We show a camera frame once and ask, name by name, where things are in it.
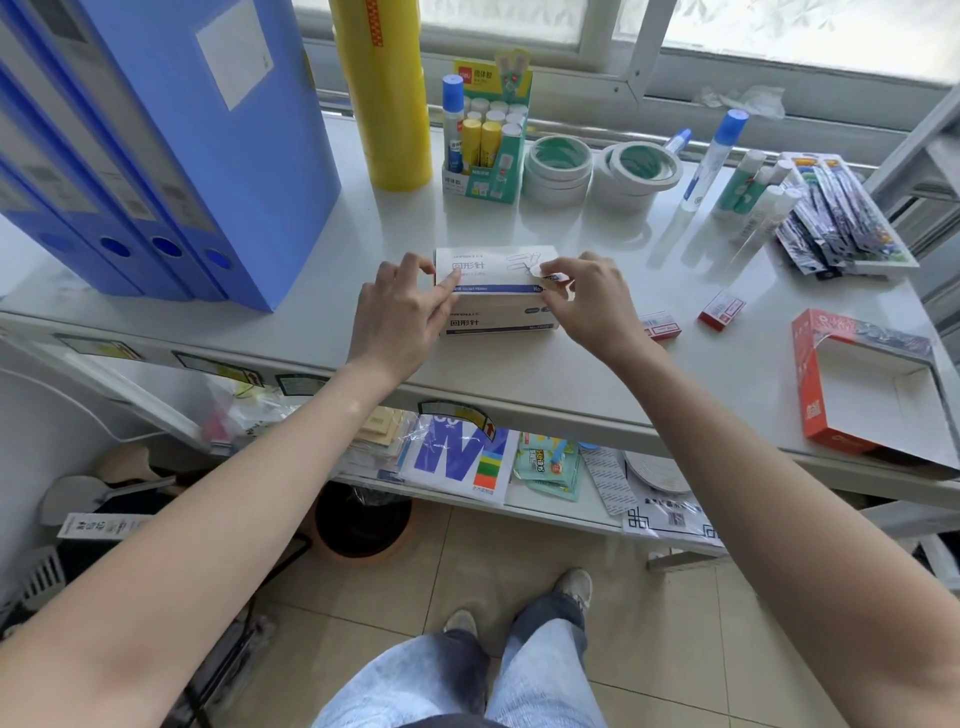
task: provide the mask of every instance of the sticker label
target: sticker label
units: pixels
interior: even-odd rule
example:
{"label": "sticker label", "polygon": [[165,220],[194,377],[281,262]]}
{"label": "sticker label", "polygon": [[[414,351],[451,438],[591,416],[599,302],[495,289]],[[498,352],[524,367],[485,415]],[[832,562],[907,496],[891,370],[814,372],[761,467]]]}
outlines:
{"label": "sticker label", "polygon": [[192,353],[171,352],[185,369],[193,369],[197,372],[206,372],[209,375],[225,376],[228,379],[236,379],[245,384],[252,384],[254,387],[262,387],[263,377],[253,369],[245,369],[234,364],[225,364],[222,361],[213,359],[204,359],[202,356],[196,356]]}
{"label": "sticker label", "polygon": [[153,516],[139,513],[71,513],[59,539],[76,541],[123,541]]}
{"label": "sticker label", "polygon": [[10,182],[0,177],[0,211],[29,212],[36,209]]}
{"label": "sticker label", "polygon": [[329,376],[276,375],[276,386],[286,397],[313,397],[329,381]]}
{"label": "sticker label", "polygon": [[127,214],[137,220],[155,220],[127,178],[113,163],[103,147],[87,129],[46,74],[20,44],[6,23],[0,22],[0,60],[27,91],[31,99],[50,117],[77,155],[86,162]]}
{"label": "sticker label", "polygon": [[67,212],[99,210],[68,180],[50,159],[0,112],[0,151],[51,204]]}
{"label": "sticker label", "polygon": [[70,347],[76,353],[88,353],[94,356],[111,356],[114,359],[130,359],[132,361],[146,361],[122,341],[109,339],[91,339],[86,336],[69,336],[65,333],[55,333],[54,338]]}
{"label": "sticker label", "polygon": [[30,0],[36,19],[50,32],[48,42],[60,51],[97,110],[156,189],[174,219],[188,228],[215,232],[205,208],[167,150],[156,139],[142,108],[133,100],[103,52],[86,39],[84,20],[61,0]]}
{"label": "sticker label", "polygon": [[240,0],[197,33],[200,50],[233,111],[274,67],[253,0]]}
{"label": "sticker label", "polygon": [[422,401],[417,405],[417,410],[421,415],[452,417],[455,420],[465,420],[487,435],[487,438],[491,442],[493,442],[493,438],[496,437],[496,425],[493,424],[493,420],[487,416],[486,412],[476,407],[458,404],[454,401],[431,400]]}

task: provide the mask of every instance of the blue cap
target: blue cap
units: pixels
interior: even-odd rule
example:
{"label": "blue cap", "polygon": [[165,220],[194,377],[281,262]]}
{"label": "blue cap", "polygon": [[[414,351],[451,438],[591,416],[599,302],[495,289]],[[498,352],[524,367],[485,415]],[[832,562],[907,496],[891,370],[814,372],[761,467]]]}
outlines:
{"label": "blue cap", "polygon": [[444,76],[444,111],[464,110],[464,80],[455,73]]}
{"label": "blue cap", "polygon": [[727,115],[723,117],[723,121],[720,122],[720,126],[717,128],[717,133],[713,135],[713,139],[718,144],[732,147],[736,144],[736,140],[740,138],[740,132],[747,126],[749,119],[750,114],[746,111],[730,109],[727,111]]}

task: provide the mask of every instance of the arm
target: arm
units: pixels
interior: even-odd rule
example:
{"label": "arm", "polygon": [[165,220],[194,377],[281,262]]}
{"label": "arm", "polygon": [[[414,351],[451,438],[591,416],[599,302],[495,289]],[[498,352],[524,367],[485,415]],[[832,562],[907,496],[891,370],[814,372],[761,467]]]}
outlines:
{"label": "arm", "polygon": [[348,363],[0,648],[0,725],[153,728],[290,541],[373,409],[423,362],[457,276],[408,254],[360,294]]}
{"label": "arm", "polygon": [[[892,539],[672,366],[613,263],[542,266],[570,337],[623,380],[733,560],[851,726],[947,726],[960,715],[960,602]],[[816,533],[809,525],[819,523]]]}

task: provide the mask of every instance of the tiled floor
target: tiled floor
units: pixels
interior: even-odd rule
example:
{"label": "tiled floor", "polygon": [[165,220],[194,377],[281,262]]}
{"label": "tiled floor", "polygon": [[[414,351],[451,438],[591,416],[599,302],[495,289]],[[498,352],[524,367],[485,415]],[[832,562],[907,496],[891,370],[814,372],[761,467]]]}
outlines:
{"label": "tiled floor", "polygon": [[366,662],[460,606],[499,656],[516,611],[575,565],[593,576],[587,675],[611,728],[844,725],[733,565],[657,575],[639,542],[418,508],[389,559],[346,567],[308,554],[270,586],[274,643],[218,725],[308,728]]}

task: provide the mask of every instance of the yellow tape roll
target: yellow tape roll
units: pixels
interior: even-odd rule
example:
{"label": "yellow tape roll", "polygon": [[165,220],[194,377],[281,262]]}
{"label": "yellow tape roll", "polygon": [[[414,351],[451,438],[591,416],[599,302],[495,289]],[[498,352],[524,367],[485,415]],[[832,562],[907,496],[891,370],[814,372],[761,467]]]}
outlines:
{"label": "yellow tape roll", "polygon": [[337,54],[374,186],[430,181],[430,120],[417,0],[330,0]]}

